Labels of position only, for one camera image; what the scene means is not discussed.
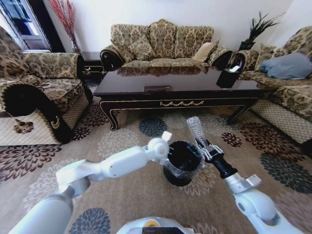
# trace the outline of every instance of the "carpet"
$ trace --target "carpet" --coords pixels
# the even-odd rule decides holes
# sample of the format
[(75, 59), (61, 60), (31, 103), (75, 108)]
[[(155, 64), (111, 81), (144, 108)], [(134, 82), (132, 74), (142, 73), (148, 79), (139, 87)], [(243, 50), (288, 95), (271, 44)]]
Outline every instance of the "carpet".
[[(41, 199), (57, 189), (55, 172), (80, 159), (101, 161), (136, 145), (146, 145), (163, 131), (171, 142), (193, 139), (186, 119), (198, 116), (206, 137), (225, 151), (225, 159), (244, 176), (258, 175), (258, 189), (305, 233), (312, 233), (312, 160), (273, 126), (247, 112), (229, 126), (232, 108), (115, 111), (119, 129), (98, 107), (95, 97), (64, 145), (0, 148), (0, 233), (8, 233)], [(126, 222), (146, 216), (177, 220), (202, 234), (256, 233), (237, 209), (218, 171), (206, 164), (185, 187), (170, 184), (162, 166), (146, 167), (118, 179), (92, 182), (75, 198), (67, 227), (70, 234), (116, 233)]]

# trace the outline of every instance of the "loveseat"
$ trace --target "loveseat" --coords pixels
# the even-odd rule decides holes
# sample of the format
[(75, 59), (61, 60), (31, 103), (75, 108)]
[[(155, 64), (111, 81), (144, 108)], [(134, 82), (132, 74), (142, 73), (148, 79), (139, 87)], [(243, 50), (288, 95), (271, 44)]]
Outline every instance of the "loveseat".
[(0, 145), (59, 144), (92, 101), (83, 58), (22, 53), (0, 27)]
[[(151, 25), (114, 24), (111, 27), (113, 44), (104, 48), (101, 61), (105, 71), (123, 67), (179, 67), (179, 66), (215, 66), (224, 69), (232, 55), (232, 51), (219, 46), (204, 62), (191, 59), (205, 42), (210, 42), (214, 30), (210, 26), (176, 26), (161, 19)], [(127, 58), (125, 51), (114, 46), (119, 44), (127, 48), (146, 36), (156, 57), (150, 61)]]
[(253, 79), (275, 88), (267, 98), (260, 100), (252, 110), (275, 125), (302, 148), (312, 149), (312, 74), (302, 80), (271, 78), (255, 71), (263, 60), (284, 54), (300, 52), (312, 59), (312, 26), (300, 29), (282, 48), (263, 46), (266, 51), (242, 50), (235, 54), (241, 66), (243, 79)]

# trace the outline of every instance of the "black tissue box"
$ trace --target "black tissue box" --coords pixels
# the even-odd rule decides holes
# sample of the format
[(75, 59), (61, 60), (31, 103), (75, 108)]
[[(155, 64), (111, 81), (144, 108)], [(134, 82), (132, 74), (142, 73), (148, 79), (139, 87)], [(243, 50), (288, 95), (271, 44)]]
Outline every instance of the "black tissue box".
[(239, 72), (230, 72), (228, 69), (224, 69), (218, 81), (216, 82), (217, 86), (220, 88), (232, 88), (235, 84), (235, 81), (238, 80)]

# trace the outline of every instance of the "dark wooden coffee table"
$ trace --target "dark wooden coffee table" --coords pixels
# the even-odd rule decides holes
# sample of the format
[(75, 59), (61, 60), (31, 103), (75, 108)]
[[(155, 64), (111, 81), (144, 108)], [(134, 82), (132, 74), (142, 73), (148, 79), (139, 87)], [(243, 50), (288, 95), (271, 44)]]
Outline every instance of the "dark wooden coffee table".
[(103, 113), (118, 127), (113, 110), (239, 106), (228, 118), (233, 124), (272, 89), (253, 80), (220, 76), (198, 67), (119, 68), (108, 72), (94, 92)]

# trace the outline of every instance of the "red dried branches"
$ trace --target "red dried branches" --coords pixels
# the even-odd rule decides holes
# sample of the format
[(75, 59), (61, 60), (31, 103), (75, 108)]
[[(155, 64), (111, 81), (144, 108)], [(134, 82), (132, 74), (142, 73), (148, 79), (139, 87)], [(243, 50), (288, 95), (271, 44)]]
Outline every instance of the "red dried branches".
[(80, 52), (74, 33), (76, 12), (73, 4), (69, 0), (49, 0), (49, 3), (71, 38), (74, 51)]

